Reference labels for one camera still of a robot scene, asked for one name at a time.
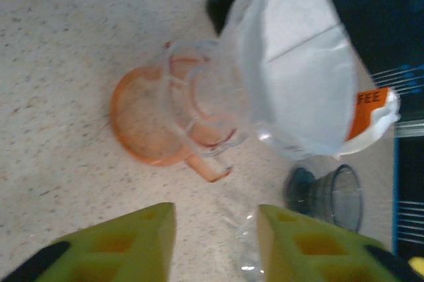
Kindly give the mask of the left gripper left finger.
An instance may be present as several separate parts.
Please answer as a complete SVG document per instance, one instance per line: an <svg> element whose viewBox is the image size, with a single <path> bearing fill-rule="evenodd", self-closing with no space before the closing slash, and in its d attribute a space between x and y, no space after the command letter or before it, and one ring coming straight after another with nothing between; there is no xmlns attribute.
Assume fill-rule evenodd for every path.
<svg viewBox="0 0 424 282"><path fill-rule="evenodd" d="M175 237L175 204L158 203L58 238L3 280L168 281Z"/></svg>

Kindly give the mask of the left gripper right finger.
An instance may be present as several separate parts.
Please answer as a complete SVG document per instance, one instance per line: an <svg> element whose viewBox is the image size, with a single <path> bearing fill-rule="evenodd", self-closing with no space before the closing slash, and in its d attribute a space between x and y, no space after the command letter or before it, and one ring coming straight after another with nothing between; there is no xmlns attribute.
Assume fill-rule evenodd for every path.
<svg viewBox="0 0 424 282"><path fill-rule="evenodd" d="M379 241L274 205L259 205L265 281L422 281Z"/></svg>

